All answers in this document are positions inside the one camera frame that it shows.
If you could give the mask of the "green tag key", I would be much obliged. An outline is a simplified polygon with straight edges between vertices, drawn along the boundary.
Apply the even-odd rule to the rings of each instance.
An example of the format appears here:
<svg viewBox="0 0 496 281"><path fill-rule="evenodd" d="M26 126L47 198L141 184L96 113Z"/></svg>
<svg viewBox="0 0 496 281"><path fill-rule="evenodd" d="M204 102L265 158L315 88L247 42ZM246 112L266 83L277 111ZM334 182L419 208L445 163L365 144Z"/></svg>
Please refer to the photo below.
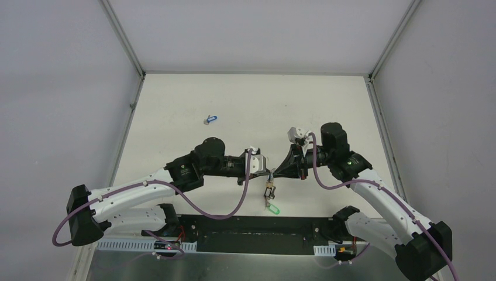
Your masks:
<svg viewBox="0 0 496 281"><path fill-rule="evenodd" d="M280 213L280 209L276 207L274 204L269 204L267 206L267 209L269 210L269 212L271 212L274 215L279 215Z"/></svg>

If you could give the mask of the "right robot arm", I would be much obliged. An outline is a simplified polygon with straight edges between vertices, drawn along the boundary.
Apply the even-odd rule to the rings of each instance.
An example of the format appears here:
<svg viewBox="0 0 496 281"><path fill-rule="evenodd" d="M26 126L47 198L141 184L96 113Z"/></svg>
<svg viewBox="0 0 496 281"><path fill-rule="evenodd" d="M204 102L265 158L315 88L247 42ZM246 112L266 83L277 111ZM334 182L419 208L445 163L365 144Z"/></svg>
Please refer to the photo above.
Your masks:
<svg viewBox="0 0 496 281"><path fill-rule="evenodd" d="M352 151L347 133L337 122L321 126L321 141L312 131L292 127L285 160L274 177L304 180L310 171L325 190L347 187L366 200L385 220L381 224L351 206L335 214L333 235L341 240L358 237L391 257L408 280L431 279L453 264L452 230L443 221L432 222L391 191L362 155Z"/></svg>

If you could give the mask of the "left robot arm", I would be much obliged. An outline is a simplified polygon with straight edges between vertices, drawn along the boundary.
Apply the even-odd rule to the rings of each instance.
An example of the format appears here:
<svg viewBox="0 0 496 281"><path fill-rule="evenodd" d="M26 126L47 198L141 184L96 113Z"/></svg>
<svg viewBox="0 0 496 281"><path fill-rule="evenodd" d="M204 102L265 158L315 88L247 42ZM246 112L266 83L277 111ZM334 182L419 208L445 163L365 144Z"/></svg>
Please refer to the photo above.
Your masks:
<svg viewBox="0 0 496 281"><path fill-rule="evenodd" d="M106 233L152 231L171 237L178 231L179 222L170 207L139 209L138 205L162 197L181 196L198 213L215 220L234 216L243 204L250 179L269 173L266 158L260 149L249 147L240 156L225 153L224 142L215 137L205 139L189 154L176 158L157 171L120 186L90 190L81 184L72 188L66 206L67 216L52 237L57 237L67 224L68 244L84 246L100 240ZM211 215L195 205L186 193L204 185L205 176L235 177L243 185L240 201L226 215Z"/></svg>

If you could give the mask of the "controller board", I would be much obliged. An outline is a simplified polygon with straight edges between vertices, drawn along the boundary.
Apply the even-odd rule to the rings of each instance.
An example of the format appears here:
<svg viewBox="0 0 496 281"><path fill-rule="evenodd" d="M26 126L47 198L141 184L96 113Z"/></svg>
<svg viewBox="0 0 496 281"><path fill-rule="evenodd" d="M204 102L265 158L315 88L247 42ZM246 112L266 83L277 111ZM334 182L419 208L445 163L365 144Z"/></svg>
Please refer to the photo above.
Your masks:
<svg viewBox="0 0 496 281"><path fill-rule="evenodd" d="M173 241L168 241L167 243L163 241L155 241L154 243L154 249L158 251L172 251L175 250L175 248L179 248L179 247L180 247L180 243Z"/></svg>
<svg viewBox="0 0 496 281"><path fill-rule="evenodd" d="M336 247L336 258L342 259L351 259L356 256L356 247L355 246L337 246Z"/></svg>

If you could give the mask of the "right controller board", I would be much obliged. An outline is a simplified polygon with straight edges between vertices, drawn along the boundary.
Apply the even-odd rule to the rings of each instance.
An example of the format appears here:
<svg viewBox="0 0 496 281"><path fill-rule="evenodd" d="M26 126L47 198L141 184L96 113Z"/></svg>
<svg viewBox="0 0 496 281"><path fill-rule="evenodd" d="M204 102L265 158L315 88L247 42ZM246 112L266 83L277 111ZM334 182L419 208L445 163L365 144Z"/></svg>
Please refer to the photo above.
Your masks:
<svg viewBox="0 0 496 281"><path fill-rule="evenodd" d="M337 246L336 247L336 258L342 259L351 259L356 256L356 247L355 246Z"/></svg>

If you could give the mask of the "left controller board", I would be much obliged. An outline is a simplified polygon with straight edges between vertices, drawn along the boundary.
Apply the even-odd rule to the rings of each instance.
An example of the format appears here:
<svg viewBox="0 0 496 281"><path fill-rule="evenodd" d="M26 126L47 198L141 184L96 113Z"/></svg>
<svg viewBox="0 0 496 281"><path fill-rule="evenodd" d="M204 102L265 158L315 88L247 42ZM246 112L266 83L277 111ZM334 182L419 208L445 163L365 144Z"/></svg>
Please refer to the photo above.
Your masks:
<svg viewBox="0 0 496 281"><path fill-rule="evenodd" d="M167 243L163 241L155 241L154 243L154 249L158 251L172 251L175 250L175 248L179 248L179 247L180 247L180 243L173 241L168 241Z"/></svg>

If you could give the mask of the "aluminium frame rail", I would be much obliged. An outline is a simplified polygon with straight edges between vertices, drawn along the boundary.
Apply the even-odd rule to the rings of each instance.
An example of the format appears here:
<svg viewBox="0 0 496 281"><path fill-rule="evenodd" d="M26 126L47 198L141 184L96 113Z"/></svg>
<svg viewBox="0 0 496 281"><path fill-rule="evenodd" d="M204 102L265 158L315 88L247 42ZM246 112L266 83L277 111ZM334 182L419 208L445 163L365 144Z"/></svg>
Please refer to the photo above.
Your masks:
<svg viewBox="0 0 496 281"><path fill-rule="evenodd" d="M158 251L148 235L103 238L80 264L76 280L404 280L380 250L358 244L356 256L336 258L336 247L315 246L313 255L197 252L176 237L181 250Z"/></svg>

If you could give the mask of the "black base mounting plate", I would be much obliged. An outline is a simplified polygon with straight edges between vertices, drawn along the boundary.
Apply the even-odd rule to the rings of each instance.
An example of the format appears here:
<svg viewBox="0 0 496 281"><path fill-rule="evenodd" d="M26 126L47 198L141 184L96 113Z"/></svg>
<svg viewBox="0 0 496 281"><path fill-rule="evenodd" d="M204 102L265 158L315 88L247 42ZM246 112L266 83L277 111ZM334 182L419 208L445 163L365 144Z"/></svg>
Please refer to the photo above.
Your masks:
<svg viewBox="0 0 496 281"><path fill-rule="evenodd" d="M364 241L353 238L343 222L326 217L234 216L213 220L201 215L181 215L173 231L159 230L162 237L183 234L195 243L197 252L313 255L315 246L350 245Z"/></svg>

